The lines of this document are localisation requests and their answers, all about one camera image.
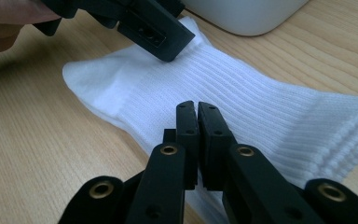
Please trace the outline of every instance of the black plastic part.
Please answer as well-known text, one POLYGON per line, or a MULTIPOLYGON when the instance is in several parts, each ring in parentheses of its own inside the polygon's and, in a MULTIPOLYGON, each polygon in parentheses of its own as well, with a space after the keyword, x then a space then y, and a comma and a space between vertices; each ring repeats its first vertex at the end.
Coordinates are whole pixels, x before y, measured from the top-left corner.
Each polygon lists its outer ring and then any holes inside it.
POLYGON ((225 156, 236 143, 219 109, 207 103, 199 103, 200 170, 203 186, 207 190, 223 190, 226 176, 225 156))
POLYGON ((227 170, 233 182, 224 192, 241 193, 228 198, 248 204, 250 223, 324 223, 257 148, 233 145, 227 155, 227 170))
POLYGON ((194 37, 155 0, 135 1, 117 30, 164 62, 172 61, 194 37))
POLYGON ((358 196, 333 180, 309 181, 304 198, 328 223, 358 223, 358 196))
POLYGON ((72 19, 76 12, 77 8, 72 7, 68 4, 67 0, 41 0, 48 8, 50 8, 57 15, 66 18, 72 19))
POLYGON ((185 189, 194 189, 198 184, 200 129, 192 101, 176 107, 176 143, 186 149, 185 189))
POLYGON ((121 180, 110 176, 91 179, 69 202, 59 224, 110 224, 120 214, 120 199, 124 193, 121 180))
POLYGON ((185 158, 175 143, 153 149, 126 223, 183 223, 185 158))
POLYGON ((58 26, 60 25, 60 22, 61 19, 57 19, 55 21, 45 21, 34 24, 34 27, 36 27, 44 35, 53 36, 55 35, 58 26))
MULTIPOLYGON (((184 9, 178 0, 43 0, 51 10, 70 19, 84 9, 107 28, 114 28, 164 62, 172 61, 193 39, 175 17, 184 9)), ((54 35, 59 21, 36 24, 45 35, 54 35)))

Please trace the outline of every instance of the table surface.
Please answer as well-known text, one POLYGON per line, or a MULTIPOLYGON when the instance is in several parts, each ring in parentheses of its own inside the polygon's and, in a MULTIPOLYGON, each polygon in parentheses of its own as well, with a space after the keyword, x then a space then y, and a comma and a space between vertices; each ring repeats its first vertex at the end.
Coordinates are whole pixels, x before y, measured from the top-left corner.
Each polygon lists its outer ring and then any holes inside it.
MULTIPOLYGON (((311 0, 256 37, 193 17, 217 48, 269 77, 358 95, 358 1, 311 0)), ((0 53, 0 223, 57 223, 86 181, 98 175, 126 180, 145 168, 147 156, 136 142, 92 115, 62 79, 66 63, 129 45, 78 12, 53 37, 26 26, 15 46, 0 53)), ((358 194, 358 166, 344 184, 358 194)), ((186 222, 200 222, 188 207, 186 222)))

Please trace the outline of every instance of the hole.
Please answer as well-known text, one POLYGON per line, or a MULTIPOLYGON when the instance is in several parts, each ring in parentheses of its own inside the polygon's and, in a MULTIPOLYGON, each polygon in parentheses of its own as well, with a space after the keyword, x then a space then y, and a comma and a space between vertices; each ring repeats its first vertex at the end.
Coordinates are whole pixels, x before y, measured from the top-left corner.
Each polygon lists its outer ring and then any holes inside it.
POLYGON ((154 31, 149 27, 141 27, 141 28, 138 29, 138 32, 141 35, 144 35, 148 39, 153 39, 154 36, 155 36, 154 31))
POLYGON ((146 215, 151 219, 157 219, 161 217, 161 208, 158 205, 149 205, 146 208, 146 215))
POLYGON ((89 190, 89 196, 93 199, 101 199, 109 196, 113 192, 114 186, 109 181, 96 183, 89 190))
POLYGON ((326 198, 342 203, 347 200, 347 196, 338 188, 334 187, 333 185, 323 183, 318 186, 319 192, 326 198))
POLYGON ((251 148, 248 148, 248 147, 239 147, 237 149, 237 151, 238 151, 238 153, 240 153, 240 155, 246 156, 246 157, 251 157, 255 154, 255 152, 251 148))
POLYGON ((294 207, 286 207, 284 212, 291 219, 301 220, 303 218, 302 212, 294 207))
POLYGON ((162 154, 170 156, 175 154, 178 149, 176 147, 163 147, 160 151, 162 154))
POLYGON ((107 192, 109 190, 109 187, 107 187, 106 185, 100 185, 95 189, 95 192, 98 194, 103 194, 105 192, 107 192))

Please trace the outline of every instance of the wood grain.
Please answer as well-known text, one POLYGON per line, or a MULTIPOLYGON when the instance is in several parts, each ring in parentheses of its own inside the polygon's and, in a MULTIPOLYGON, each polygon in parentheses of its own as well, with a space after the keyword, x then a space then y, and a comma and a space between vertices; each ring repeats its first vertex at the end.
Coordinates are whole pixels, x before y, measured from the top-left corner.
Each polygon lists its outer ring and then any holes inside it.
MULTIPOLYGON (((189 12, 222 51, 282 82, 358 95, 358 1, 311 0, 268 34, 229 34, 189 12)), ((130 40, 87 13, 45 37, 33 26, 0 54, 0 223, 56 223, 87 180, 123 180, 147 156, 67 89, 62 67, 126 48, 130 40)), ((358 193, 358 166, 344 183, 358 193)), ((186 209, 186 222, 199 223, 186 209)))

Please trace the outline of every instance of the human hand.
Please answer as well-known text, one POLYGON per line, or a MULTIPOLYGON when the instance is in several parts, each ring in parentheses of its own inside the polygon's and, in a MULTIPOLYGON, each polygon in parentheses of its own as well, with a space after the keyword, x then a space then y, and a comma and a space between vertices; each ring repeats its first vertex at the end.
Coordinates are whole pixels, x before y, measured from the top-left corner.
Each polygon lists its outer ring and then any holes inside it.
POLYGON ((13 46, 25 24, 58 18, 40 0, 0 0, 0 52, 13 46))

